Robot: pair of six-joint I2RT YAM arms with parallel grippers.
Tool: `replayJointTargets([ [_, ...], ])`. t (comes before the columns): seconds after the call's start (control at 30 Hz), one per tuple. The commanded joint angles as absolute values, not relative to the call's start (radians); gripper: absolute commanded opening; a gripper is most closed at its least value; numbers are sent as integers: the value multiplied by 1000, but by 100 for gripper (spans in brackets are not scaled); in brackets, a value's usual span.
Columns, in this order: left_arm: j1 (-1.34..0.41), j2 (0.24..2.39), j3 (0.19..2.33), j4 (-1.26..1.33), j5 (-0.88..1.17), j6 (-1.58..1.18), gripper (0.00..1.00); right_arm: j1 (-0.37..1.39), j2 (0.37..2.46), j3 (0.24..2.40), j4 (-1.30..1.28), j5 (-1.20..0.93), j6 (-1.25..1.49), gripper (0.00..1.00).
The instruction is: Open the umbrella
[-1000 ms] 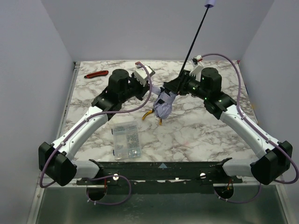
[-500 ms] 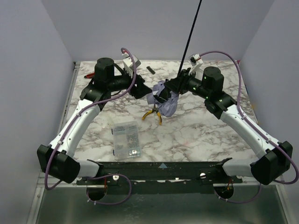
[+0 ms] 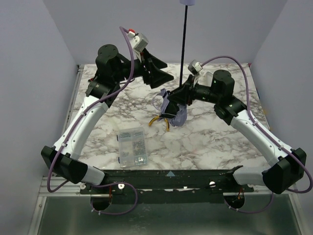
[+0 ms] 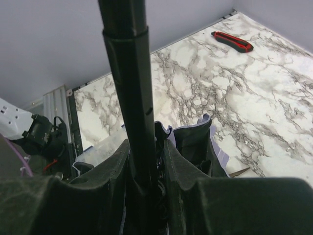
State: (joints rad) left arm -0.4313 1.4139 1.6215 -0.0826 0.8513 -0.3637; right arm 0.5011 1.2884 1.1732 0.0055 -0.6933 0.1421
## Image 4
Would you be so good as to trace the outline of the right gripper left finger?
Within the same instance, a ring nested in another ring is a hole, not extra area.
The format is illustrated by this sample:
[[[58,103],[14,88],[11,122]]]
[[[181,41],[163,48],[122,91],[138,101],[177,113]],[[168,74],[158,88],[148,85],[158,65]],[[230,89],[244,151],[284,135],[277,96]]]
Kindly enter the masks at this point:
[[[65,183],[56,177],[0,181],[3,235],[119,235],[125,221],[129,142]]]

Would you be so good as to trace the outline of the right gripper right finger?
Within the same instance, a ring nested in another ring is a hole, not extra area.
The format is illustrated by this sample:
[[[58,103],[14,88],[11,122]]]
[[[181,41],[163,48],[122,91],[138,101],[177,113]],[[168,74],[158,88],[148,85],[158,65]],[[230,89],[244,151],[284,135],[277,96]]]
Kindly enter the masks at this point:
[[[211,178],[164,144],[172,235],[310,235],[313,190],[297,178]]]

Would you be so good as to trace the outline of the lilac umbrella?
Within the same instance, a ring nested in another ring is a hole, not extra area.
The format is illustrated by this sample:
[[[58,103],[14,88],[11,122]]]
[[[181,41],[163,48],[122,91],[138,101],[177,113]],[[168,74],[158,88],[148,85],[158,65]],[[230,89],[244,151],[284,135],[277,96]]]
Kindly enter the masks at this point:
[[[86,235],[233,235],[222,199],[230,182],[211,120],[164,129],[154,121],[149,31],[142,0],[101,0],[103,37],[128,139],[80,178],[98,183],[79,206]]]

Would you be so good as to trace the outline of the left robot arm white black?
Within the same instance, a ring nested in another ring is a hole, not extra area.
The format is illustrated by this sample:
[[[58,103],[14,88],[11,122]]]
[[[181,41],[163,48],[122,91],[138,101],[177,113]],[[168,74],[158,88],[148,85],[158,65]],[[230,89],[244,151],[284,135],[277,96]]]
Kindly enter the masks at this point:
[[[47,160],[60,158],[67,149],[67,127],[60,117],[53,122],[0,100],[0,134],[19,145],[26,154]]]

